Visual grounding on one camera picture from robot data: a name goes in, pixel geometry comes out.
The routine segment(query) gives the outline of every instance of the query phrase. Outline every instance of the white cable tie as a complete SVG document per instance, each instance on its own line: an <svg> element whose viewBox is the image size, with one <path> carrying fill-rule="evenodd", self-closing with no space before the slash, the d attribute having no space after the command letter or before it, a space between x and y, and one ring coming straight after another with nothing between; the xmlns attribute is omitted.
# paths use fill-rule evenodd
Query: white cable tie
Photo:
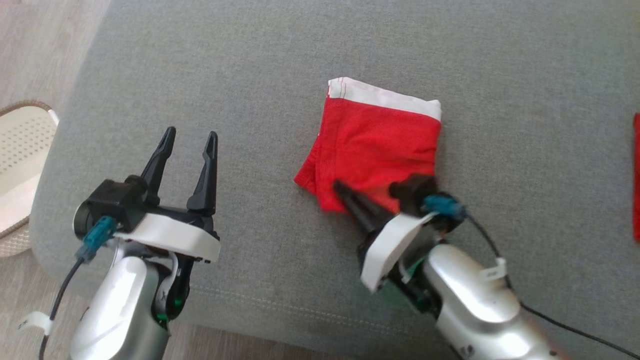
<svg viewBox="0 0 640 360"><path fill-rule="evenodd" d="M507 276L507 261L504 258L495 260L497 266L480 271L480 278L484 281L493 281Z"/></svg>
<svg viewBox="0 0 640 360"><path fill-rule="evenodd" d="M31 314L28 314L20 320L20 324L18 324L18 331L22 331L32 326L43 329L44 334L49 335L51 333L51 328L53 327L53 320L49 319L49 315L45 313L33 311Z"/></svg>

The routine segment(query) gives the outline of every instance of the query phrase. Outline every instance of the gray sofa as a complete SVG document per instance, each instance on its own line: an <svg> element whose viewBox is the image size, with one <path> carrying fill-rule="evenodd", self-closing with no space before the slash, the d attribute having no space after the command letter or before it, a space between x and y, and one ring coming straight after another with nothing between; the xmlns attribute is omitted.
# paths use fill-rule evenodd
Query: gray sofa
<svg viewBox="0 0 640 360"><path fill-rule="evenodd" d="M358 279L360 234L292 181L338 76L439 99L437 174L493 235L519 296L640 352L632 239L636 0L113 0L45 166L35 254L62 279L77 205L139 174L177 127L161 188L183 206L220 136L220 260L198 264L181 319L364 359L454 359L391 287ZM469 225L452 237L487 265ZM102 251L73 289L90 297ZM576 359L624 359L544 326Z"/></svg>

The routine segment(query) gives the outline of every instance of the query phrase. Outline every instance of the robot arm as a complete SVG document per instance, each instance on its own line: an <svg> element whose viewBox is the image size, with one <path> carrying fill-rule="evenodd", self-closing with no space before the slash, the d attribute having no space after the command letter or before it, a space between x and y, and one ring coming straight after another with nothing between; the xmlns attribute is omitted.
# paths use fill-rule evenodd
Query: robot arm
<svg viewBox="0 0 640 360"><path fill-rule="evenodd" d="M186 209L160 206L157 196L174 139L175 128L169 127L141 176L124 183L105 180L76 211L79 239L94 227L94 219L111 217L119 227L108 241L115 250L113 264L71 341L73 360L162 359L168 322L189 296L193 263L218 260L212 220L218 137L209 135L205 164Z"/></svg>
<svg viewBox="0 0 640 360"><path fill-rule="evenodd" d="M390 192L401 208L396 216L344 183L334 188L366 233L358 248L361 281L372 292L394 283L416 310L435 316L461 359L569 360L522 311L503 259L484 269L446 243L443 235L463 217L455 200L438 193L434 178L412 176L393 184ZM424 205L430 195L436 195L434 209Z"/></svg>

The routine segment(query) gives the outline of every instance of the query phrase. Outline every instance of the folded red garment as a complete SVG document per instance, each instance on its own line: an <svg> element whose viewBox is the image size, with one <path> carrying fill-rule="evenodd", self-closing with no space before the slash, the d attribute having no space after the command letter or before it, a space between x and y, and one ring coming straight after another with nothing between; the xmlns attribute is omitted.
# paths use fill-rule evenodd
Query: folded red garment
<svg viewBox="0 0 640 360"><path fill-rule="evenodd" d="M411 174L434 174L440 114L437 100L330 80L320 133L294 180L325 211L345 211L333 193L340 179L397 212L387 188Z"/></svg>

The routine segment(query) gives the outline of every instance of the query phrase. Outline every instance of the woven basket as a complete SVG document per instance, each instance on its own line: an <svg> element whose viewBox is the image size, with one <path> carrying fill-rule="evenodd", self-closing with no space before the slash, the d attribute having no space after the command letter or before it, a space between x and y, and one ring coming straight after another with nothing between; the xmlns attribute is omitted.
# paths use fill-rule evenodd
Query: woven basket
<svg viewBox="0 0 640 360"><path fill-rule="evenodd" d="M39 101L0 110L0 258L31 247L29 214L57 126L56 113Z"/></svg>

